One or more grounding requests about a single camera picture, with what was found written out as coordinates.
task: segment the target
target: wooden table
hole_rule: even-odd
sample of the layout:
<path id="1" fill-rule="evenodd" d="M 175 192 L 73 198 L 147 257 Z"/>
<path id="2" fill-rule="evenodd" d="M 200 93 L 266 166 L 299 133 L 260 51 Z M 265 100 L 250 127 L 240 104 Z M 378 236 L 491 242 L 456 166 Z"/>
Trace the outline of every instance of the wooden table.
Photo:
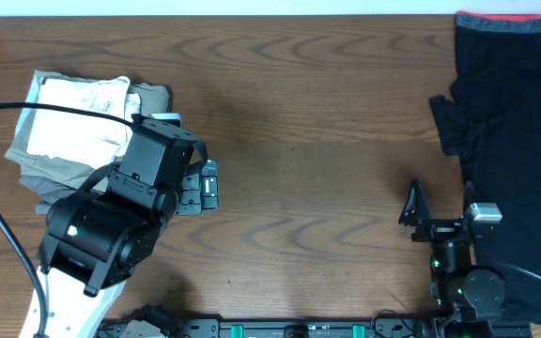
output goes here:
<path id="1" fill-rule="evenodd" d="M 146 303 L 223 317 L 432 309 L 427 245 L 397 224 L 420 178 L 437 216 L 462 199 L 430 96 L 455 79 L 451 16 L 0 18 L 0 102 L 35 69 L 171 85 L 220 165 L 219 211 L 175 218 L 109 316 Z M 4 159 L 0 209 L 34 257 L 44 218 Z M 0 337 L 32 286 L 0 233 Z M 536 330 L 541 337 L 541 328 Z"/>

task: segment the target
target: white wall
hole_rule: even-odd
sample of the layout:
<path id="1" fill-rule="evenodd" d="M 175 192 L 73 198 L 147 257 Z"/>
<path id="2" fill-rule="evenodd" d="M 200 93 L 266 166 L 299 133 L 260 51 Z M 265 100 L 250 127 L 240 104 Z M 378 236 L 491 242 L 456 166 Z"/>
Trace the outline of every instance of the white wall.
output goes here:
<path id="1" fill-rule="evenodd" d="M 0 0 L 0 16 L 541 13 L 541 0 Z"/>

